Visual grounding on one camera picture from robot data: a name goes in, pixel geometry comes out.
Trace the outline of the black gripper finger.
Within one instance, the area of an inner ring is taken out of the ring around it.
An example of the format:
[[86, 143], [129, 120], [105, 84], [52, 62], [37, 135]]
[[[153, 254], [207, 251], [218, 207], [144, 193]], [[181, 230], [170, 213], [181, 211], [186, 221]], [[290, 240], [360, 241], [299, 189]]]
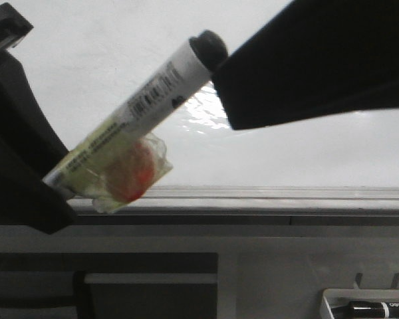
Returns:
[[292, 1], [212, 81], [235, 130], [399, 109], [399, 1]]
[[0, 217], [53, 234], [76, 213], [43, 182], [68, 150], [40, 109], [23, 65], [9, 53], [33, 26], [0, 4]]

